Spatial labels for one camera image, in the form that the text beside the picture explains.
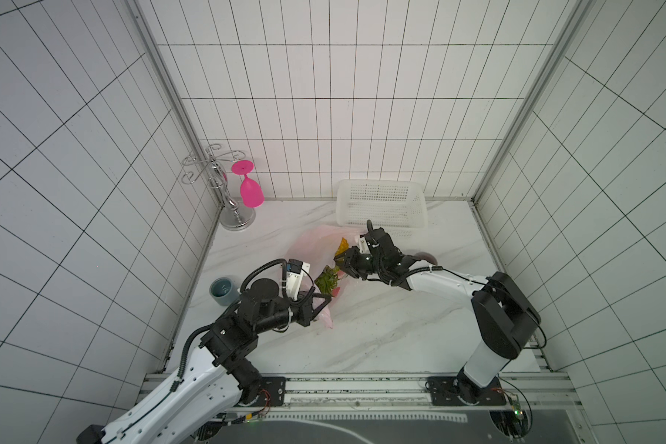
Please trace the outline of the yellow pineapple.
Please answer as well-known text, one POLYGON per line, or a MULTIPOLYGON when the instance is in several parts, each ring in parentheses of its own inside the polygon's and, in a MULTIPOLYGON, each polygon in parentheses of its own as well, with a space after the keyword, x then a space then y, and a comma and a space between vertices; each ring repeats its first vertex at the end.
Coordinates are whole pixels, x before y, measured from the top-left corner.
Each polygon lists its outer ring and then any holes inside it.
POLYGON ((348 240, 345 239, 345 238, 342 238, 342 239, 340 240, 339 247, 338 247, 338 249, 337 249, 337 251, 336 251, 336 253, 335 253, 335 255, 334 255, 334 261, 335 261, 336 263, 342 261, 344 255, 345 255, 345 253, 346 253, 349 249, 350 249, 350 244, 349 244, 348 240))

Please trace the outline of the pink plastic bag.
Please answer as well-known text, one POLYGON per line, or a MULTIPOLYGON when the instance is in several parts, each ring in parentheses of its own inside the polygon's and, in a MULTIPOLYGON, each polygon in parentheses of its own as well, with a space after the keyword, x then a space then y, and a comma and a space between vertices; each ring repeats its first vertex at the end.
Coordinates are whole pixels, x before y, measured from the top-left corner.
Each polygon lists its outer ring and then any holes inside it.
MULTIPOLYGON (((356 245, 356 237, 362 234, 360 227, 337 227, 331 225, 320 225, 314 229, 305 231, 297 240, 290 246, 285 259, 297 259, 308 263, 310 265, 309 273, 316 279, 325 266, 334 268, 334 255, 339 247, 340 240, 345 238, 348 240, 350 247, 356 245)), ((336 302, 342 297, 345 288, 353 282, 353 279, 342 271, 340 276, 340 292, 337 297, 332 297, 329 304, 329 310, 332 318, 331 310, 336 302)))

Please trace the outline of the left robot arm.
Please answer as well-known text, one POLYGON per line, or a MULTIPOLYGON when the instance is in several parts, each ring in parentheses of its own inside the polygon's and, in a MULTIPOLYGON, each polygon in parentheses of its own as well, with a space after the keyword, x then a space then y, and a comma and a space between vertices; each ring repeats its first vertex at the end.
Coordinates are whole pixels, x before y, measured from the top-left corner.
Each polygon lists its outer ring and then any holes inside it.
POLYGON ((247 357, 260 334, 307 327, 331 300, 316 287, 292 299, 284 277, 248 277, 238 301, 188 336, 173 374, 115 421, 86 427, 77 442, 179 443, 218 414, 254 403, 263 377, 247 357))

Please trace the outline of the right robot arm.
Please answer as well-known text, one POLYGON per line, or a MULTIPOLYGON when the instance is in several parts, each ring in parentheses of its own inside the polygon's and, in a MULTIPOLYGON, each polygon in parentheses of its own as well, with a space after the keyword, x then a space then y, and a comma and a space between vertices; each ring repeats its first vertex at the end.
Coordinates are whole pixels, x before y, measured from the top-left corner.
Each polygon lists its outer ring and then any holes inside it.
POLYGON ((481 336, 477 349, 453 381, 451 393, 465 405, 479 404, 496 387, 494 380, 541 326, 538 311, 514 280, 497 271, 472 276, 444 268, 431 255, 407 255, 383 228, 367 222, 367 233, 334 256, 340 271, 354 279, 379 281, 409 292, 426 292, 467 301, 481 336))

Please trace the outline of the green-brown pineapple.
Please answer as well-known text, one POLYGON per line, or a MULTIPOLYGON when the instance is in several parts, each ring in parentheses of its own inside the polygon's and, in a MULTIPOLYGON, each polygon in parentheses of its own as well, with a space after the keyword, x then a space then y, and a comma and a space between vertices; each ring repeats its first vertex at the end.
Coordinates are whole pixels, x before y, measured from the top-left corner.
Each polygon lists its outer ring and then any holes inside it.
POLYGON ((314 280, 321 294, 337 297, 340 292, 340 270, 337 266, 325 266, 321 274, 314 280))

